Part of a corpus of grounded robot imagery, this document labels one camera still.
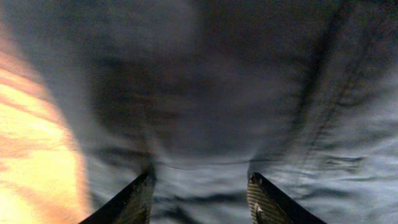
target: garment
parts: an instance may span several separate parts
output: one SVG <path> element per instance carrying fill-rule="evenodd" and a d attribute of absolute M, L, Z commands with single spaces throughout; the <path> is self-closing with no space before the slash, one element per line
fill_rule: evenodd
<path fill-rule="evenodd" d="M 148 164 L 151 223 L 250 223 L 258 172 L 327 223 L 398 221 L 395 1 L 3 1 L 94 209 Z"/>

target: orange surface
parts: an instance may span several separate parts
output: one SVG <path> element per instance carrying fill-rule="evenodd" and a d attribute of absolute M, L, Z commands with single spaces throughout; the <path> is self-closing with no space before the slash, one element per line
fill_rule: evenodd
<path fill-rule="evenodd" d="M 0 223 L 78 223 L 89 212 L 71 131 L 0 24 Z"/>

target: wooden surface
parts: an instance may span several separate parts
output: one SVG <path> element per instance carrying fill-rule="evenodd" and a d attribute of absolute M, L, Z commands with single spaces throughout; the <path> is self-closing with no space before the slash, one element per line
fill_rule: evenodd
<path fill-rule="evenodd" d="M 54 100 L 0 22 L 0 223 L 78 223 L 90 209 L 83 168 Z"/>

